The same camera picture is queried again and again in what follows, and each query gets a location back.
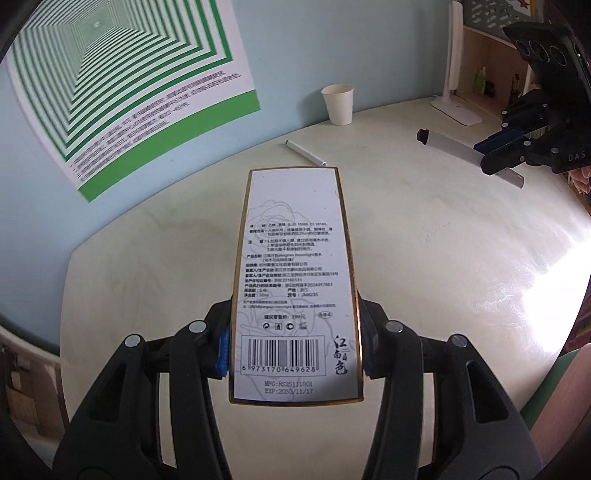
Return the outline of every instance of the barcode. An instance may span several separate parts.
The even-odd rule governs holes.
[[[241,370],[246,375],[324,375],[324,337],[242,337]]]

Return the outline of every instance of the phone camera lens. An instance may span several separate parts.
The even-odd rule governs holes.
[[[519,51],[519,53],[521,53],[521,55],[523,55],[524,57],[530,56],[530,49],[527,48],[525,43],[523,43],[521,40],[517,40],[515,42],[515,46],[517,47],[517,50]]]
[[[550,61],[550,57],[548,56],[546,49],[535,40],[530,41],[530,48],[539,60],[543,61],[544,63],[548,63]]]
[[[550,47],[550,55],[552,55],[552,58],[554,60],[556,60],[560,65],[562,65],[563,67],[566,67],[566,57],[564,56],[564,54],[560,51],[560,49],[558,47],[555,46],[551,46]]]

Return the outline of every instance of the white lamp base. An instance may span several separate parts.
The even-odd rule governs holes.
[[[431,105],[467,127],[482,123],[481,117],[461,103],[452,100],[451,97],[437,97],[431,102]]]

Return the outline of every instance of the green and white poster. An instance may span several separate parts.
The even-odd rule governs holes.
[[[260,109],[230,0],[45,0],[8,59],[30,124],[88,200]]]

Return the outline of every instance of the hand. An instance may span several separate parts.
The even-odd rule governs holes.
[[[574,186],[577,187],[579,193],[591,192],[591,184],[589,177],[591,177],[591,167],[577,168],[569,172],[570,178],[573,179]]]

